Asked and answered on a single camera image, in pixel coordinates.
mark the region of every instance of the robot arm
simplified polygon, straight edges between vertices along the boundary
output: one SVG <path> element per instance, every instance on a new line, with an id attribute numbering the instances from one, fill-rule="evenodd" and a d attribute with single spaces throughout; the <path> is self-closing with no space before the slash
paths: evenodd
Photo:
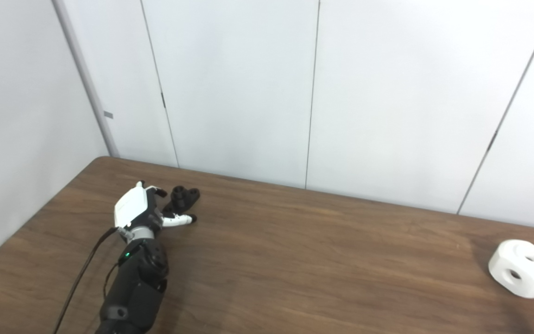
<path id="1" fill-rule="evenodd" d="M 181 186 L 173 190 L 167 207 L 174 207 L 174 194 L 182 190 L 187 191 Z M 199 191 L 195 193 L 193 203 L 199 197 Z M 154 325 L 169 273 L 165 250 L 155 237 L 163 227 L 191 224 L 197 219 L 194 215 L 163 214 L 157 208 L 155 195 L 165 197 L 167 193 L 156 186 L 144 188 L 140 181 L 114 207 L 114 224 L 127 246 L 100 309 L 96 334 L 144 334 Z"/>

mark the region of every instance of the wall seam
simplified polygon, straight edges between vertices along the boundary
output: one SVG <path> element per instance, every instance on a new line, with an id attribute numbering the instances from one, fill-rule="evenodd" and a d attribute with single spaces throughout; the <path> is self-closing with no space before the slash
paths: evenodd
<path id="1" fill-rule="evenodd" d="M 310 159 L 310 135 L 312 134 L 312 109 L 314 106 L 314 80 L 316 77 L 316 53 L 318 47 L 318 24 L 320 22 L 320 0 L 318 0 L 318 7 L 316 10 L 316 34 L 314 36 L 314 64 L 312 68 L 312 92 L 310 94 L 310 115 L 308 123 L 308 147 L 306 151 L 306 172 L 305 172 L 305 189 L 308 188 L 308 166 Z"/>
<path id="2" fill-rule="evenodd" d="M 460 214 L 460 211 L 462 210 L 463 205 L 464 205 L 465 201 L 467 200 L 467 197 L 469 196 L 469 193 L 471 192 L 471 189 L 473 188 L 473 184 L 477 180 L 477 176 L 479 175 L 479 171 L 481 171 L 481 167 L 483 167 L 483 163 L 485 162 L 485 159 L 487 158 L 488 153 L 490 152 L 490 149 L 491 149 L 491 146 L 492 146 L 492 144 L 494 142 L 494 139 L 497 138 L 498 133 L 500 132 L 500 129 L 502 128 L 502 124 L 504 123 L 504 120 L 506 119 L 506 116 L 508 115 L 508 112 L 510 111 L 510 107 L 512 106 L 512 103 L 515 100 L 516 95 L 519 92 L 519 89 L 521 88 L 521 85 L 522 85 L 523 81 L 525 80 L 525 76 L 526 76 L 526 74 L 528 72 L 528 69 L 530 68 L 530 66 L 531 66 L 531 64 L 533 62 L 533 59 L 534 59 L 534 49 L 533 49 L 533 52 L 530 55 L 530 58 L 528 59 L 528 62 L 526 64 L 526 66 L 525 66 L 525 69 L 523 70 L 523 73 L 521 74 L 521 78 L 519 79 L 519 82 L 517 83 L 516 88 L 515 88 L 514 92 L 512 93 L 512 96 L 510 97 L 510 101 L 508 102 L 508 104 L 506 106 L 506 110 L 504 111 L 504 114 L 502 114 L 502 118 L 500 119 L 500 122 L 498 123 L 498 127 L 496 127 L 496 131 L 492 135 L 492 139 L 491 139 L 491 141 L 490 141 L 490 143 L 488 145 L 488 148 L 487 148 L 487 150 L 485 150 L 485 153 L 483 154 L 483 158 L 481 159 L 481 162 L 479 163 L 479 166 L 477 166 L 477 170 L 475 171 L 475 175 L 473 175 L 473 179 L 471 180 L 471 183 L 469 184 L 469 187 L 467 188 L 467 192 L 464 193 L 463 200 L 460 202 L 460 205 L 458 206 L 458 210 L 457 210 L 456 214 Z"/>

